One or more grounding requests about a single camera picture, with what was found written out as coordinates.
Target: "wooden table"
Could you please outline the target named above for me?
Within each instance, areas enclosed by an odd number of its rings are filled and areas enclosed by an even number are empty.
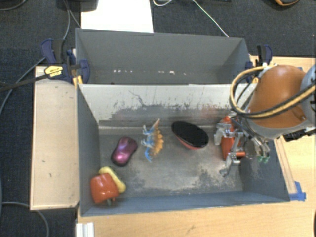
[[[276,57],[273,62],[306,71],[315,59]],[[293,178],[307,193],[305,202],[84,218],[78,215],[78,222],[94,222],[96,237],[311,237],[316,210],[315,136],[282,143]]]

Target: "white paper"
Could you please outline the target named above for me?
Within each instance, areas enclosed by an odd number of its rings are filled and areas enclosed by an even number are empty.
[[[81,27],[152,33],[149,0],[99,0],[96,10],[81,13]]]

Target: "red bell pepper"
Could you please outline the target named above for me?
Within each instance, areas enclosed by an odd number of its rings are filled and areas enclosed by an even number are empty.
[[[93,177],[90,181],[90,188],[95,203],[102,203],[119,196],[119,189],[109,173]]]

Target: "black oval object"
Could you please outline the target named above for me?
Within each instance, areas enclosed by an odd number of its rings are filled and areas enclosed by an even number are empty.
[[[194,124],[177,121],[171,125],[173,133],[189,149],[200,149],[207,145],[208,135]]]

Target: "gray bin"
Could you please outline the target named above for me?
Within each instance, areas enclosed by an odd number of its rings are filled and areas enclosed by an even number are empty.
[[[92,70],[77,90],[82,216],[289,201],[273,143],[267,164],[244,158],[229,176],[219,173],[224,161],[213,135],[230,109],[229,83],[248,61],[244,39],[77,29],[76,51]],[[164,147],[149,163],[142,126],[158,118]],[[205,148],[189,150],[176,139],[171,124],[181,120],[206,131]],[[138,143],[126,167],[110,160],[122,136]],[[127,186],[111,207],[95,205],[90,194],[102,166]]]

